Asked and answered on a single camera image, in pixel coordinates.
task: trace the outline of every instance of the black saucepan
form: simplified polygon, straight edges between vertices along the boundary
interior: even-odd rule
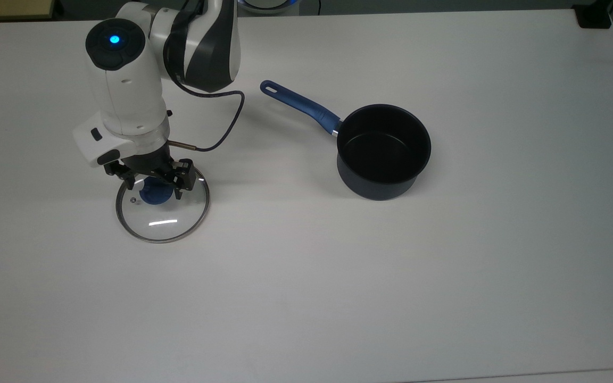
[[[406,192],[430,159],[427,129],[398,106],[361,107],[344,121],[325,107],[275,82],[262,82],[262,92],[314,118],[337,137],[337,169],[342,181],[359,196],[384,201]]]

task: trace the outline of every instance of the black cable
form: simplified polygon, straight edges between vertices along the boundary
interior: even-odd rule
[[[183,86],[183,84],[181,84],[180,82],[180,79],[177,78],[177,76],[175,76],[174,73],[172,73],[172,69],[170,68],[169,63],[168,63],[168,59],[167,59],[168,54],[166,53],[169,48],[169,43],[170,43],[170,39],[168,37],[163,47],[163,58],[165,60],[165,69],[167,70],[167,74],[170,75],[172,82],[175,83],[177,87],[179,87],[179,89],[183,90],[187,94],[194,95],[195,97],[201,97],[201,98],[217,98],[217,97],[226,97],[229,95],[240,95],[241,97],[241,103],[238,105],[236,115],[233,117],[233,121],[231,121],[231,124],[229,125],[228,129],[226,129],[226,133],[224,133],[223,136],[221,136],[221,139],[217,141],[216,144],[210,146],[209,148],[197,148],[196,149],[197,151],[202,151],[202,152],[215,150],[215,148],[217,148],[219,145],[221,145],[221,143],[223,143],[224,140],[226,140],[226,137],[228,137],[228,134],[231,133],[231,129],[233,129],[233,126],[235,126],[236,121],[238,121],[238,117],[241,115],[241,111],[243,110],[243,105],[245,105],[245,94],[241,92],[240,90],[231,90],[229,92],[221,92],[219,94],[200,94],[194,90],[190,90],[187,87]]]

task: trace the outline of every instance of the blue handle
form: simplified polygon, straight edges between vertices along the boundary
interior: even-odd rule
[[[265,95],[269,95],[283,104],[308,114],[312,119],[315,119],[317,123],[321,124],[321,126],[326,129],[327,133],[337,136],[340,118],[333,112],[325,109],[325,107],[270,80],[262,82],[260,89],[262,89]]]

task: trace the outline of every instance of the metal rod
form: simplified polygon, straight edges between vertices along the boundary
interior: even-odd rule
[[[167,145],[175,146],[177,148],[187,149],[187,150],[190,150],[190,151],[196,151],[197,150],[197,146],[180,143],[179,141],[167,140]]]

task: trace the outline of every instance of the table surface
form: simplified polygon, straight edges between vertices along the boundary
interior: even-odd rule
[[[460,380],[460,383],[613,383],[613,370]]]
[[[49,19],[54,0],[0,0],[0,20]]]
[[[390,382],[613,369],[613,28],[571,10],[241,19],[228,140],[191,157],[212,205],[140,242],[71,129],[94,22],[0,24],[0,381]],[[259,91],[344,117],[407,109],[433,141],[392,201]],[[169,81],[173,140],[236,99]]]

